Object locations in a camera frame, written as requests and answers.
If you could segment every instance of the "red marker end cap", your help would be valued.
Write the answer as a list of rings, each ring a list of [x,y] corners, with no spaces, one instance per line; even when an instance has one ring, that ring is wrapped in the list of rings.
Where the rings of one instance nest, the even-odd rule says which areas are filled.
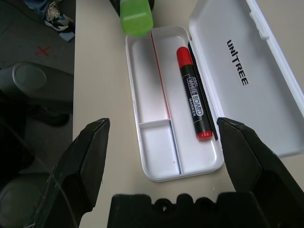
[[[209,140],[212,138],[212,132],[203,132],[197,135],[199,140]]]
[[[177,50],[176,55],[177,55],[177,60],[178,60],[179,65],[180,65],[180,69],[182,67],[184,67],[185,65],[193,65],[191,55],[190,55],[190,52],[189,52],[188,48],[180,47]]]

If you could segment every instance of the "table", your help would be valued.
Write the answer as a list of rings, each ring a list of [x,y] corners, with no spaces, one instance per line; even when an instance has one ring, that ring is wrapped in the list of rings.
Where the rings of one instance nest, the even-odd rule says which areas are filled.
[[[197,0],[156,0],[154,26],[188,28]],[[304,89],[304,1],[258,0],[300,86]],[[111,128],[103,184],[96,207],[83,216],[80,227],[105,228],[112,196],[118,193],[150,195],[152,201],[175,202],[181,193],[194,200],[234,191],[223,166],[218,171],[192,178],[154,183],[143,173],[135,128],[130,82],[125,55],[125,34],[108,0],[76,1],[76,57],[73,137],[90,122],[109,117]],[[304,155],[282,159],[304,189]]]

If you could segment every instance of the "red x mark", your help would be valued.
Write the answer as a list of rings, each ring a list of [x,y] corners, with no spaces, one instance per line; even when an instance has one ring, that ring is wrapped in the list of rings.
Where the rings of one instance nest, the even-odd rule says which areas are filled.
[[[37,56],[37,55],[39,55],[39,54],[41,54],[41,53],[45,54],[46,56],[49,56],[48,53],[47,53],[46,51],[49,50],[51,47],[47,47],[46,49],[42,49],[40,46],[37,46],[37,47],[39,48],[40,52],[37,52],[37,53],[35,54],[35,56]]]

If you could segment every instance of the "green object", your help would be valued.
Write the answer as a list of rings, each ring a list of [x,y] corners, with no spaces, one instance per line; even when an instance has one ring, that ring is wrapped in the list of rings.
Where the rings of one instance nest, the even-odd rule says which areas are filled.
[[[127,35],[143,36],[153,28],[148,0],[121,0],[120,22]]]

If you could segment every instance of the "shoe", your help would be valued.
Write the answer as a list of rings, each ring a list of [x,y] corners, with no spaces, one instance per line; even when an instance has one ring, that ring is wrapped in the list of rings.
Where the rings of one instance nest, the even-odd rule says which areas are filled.
[[[61,32],[66,30],[73,23],[73,20],[60,13],[57,2],[58,0],[49,5],[44,23],[56,31]]]

